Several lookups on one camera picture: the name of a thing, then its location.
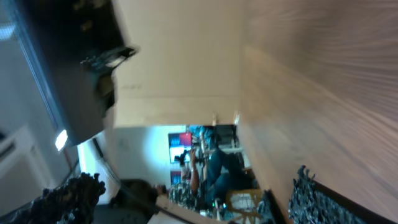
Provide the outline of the blue screen smartphone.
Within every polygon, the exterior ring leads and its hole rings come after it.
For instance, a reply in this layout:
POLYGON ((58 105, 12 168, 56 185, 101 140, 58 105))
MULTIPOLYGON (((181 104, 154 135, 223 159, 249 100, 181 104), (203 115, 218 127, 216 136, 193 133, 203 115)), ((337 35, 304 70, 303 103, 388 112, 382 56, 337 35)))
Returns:
POLYGON ((13 0, 10 18, 55 127, 58 151, 102 132, 115 103, 113 73, 137 54, 112 1, 13 0))

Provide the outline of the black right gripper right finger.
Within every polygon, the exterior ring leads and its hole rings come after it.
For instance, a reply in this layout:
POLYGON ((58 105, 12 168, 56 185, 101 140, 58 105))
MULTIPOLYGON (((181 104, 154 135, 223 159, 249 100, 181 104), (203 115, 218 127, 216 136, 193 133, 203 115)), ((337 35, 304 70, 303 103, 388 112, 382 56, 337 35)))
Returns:
POLYGON ((317 182, 310 170, 302 165, 293 180, 289 200, 289 218, 294 223, 316 224, 393 224, 356 202, 317 182))

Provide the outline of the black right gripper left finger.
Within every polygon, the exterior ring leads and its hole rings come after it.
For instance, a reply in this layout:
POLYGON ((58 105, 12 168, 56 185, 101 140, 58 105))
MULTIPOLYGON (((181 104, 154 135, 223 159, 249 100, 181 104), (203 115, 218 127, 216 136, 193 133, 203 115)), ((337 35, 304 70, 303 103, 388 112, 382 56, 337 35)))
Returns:
POLYGON ((27 205, 1 217, 5 224, 92 223, 99 197, 106 191, 99 175, 82 173, 27 205))

